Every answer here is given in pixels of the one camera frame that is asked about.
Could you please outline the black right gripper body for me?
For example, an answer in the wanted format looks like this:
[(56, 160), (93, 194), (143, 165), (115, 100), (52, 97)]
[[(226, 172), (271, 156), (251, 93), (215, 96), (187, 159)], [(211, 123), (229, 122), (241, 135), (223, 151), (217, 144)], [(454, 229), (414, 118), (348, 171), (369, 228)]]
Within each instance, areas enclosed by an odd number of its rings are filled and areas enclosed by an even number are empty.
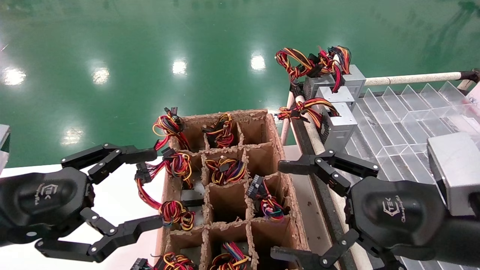
[(479, 221), (452, 216), (437, 186), (367, 177), (347, 194), (347, 219), (370, 251), (412, 260), (478, 263)]

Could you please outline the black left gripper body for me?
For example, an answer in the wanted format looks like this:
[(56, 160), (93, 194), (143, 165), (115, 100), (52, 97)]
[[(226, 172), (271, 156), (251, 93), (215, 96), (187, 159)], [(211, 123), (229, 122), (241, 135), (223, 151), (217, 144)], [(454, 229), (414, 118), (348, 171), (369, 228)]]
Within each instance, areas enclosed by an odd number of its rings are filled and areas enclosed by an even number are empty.
[(71, 167), (2, 178), (1, 246), (68, 236), (83, 224), (80, 213), (94, 198), (87, 174)]

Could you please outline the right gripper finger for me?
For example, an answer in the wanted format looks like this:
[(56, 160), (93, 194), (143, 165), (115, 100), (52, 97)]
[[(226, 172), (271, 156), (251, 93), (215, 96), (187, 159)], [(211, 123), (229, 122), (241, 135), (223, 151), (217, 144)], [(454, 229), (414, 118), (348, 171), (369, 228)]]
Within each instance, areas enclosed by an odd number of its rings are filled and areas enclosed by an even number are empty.
[(299, 176), (314, 174), (341, 197), (349, 197), (352, 184), (337, 170), (365, 178), (376, 177), (379, 166), (370, 161), (344, 153), (326, 150), (319, 155), (301, 155), (298, 160), (278, 161), (278, 170)]
[[(302, 270), (338, 270), (335, 263), (346, 253), (358, 240), (365, 242), (369, 238), (361, 235), (356, 229), (350, 229), (343, 237), (322, 256), (310, 251), (291, 249), (286, 247), (274, 246), (271, 248), (271, 258), (275, 260), (290, 261), (296, 263)], [(382, 268), (373, 270), (405, 270), (404, 265), (400, 263), (394, 253), (393, 247), (387, 248), (383, 253), (379, 253), (379, 258), (383, 261)]]

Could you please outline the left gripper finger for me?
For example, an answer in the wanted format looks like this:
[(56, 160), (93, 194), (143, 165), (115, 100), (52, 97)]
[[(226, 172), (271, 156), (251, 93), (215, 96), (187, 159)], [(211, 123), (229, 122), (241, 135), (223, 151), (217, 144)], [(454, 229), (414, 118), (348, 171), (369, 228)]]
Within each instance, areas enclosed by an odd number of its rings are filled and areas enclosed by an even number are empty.
[(93, 165), (88, 171), (88, 178), (90, 183), (97, 185), (122, 164), (154, 161), (157, 157), (157, 151), (154, 148), (137, 149), (133, 145), (120, 147), (103, 144), (64, 157), (61, 165), (62, 168), (72, 167), (77, 170)]
[(137, 243), (143, 232), (163, 226), (163, 219), (158, 214), (129, 220), (118, 226), (113, 226), (89, 207), (81, 210), (79, 214), (85, 222), (103, 235), (99, 241), (84, 244), (44, 238), (35, 244), (36, 249), (48, 258), (101, 263), (116, 249)]

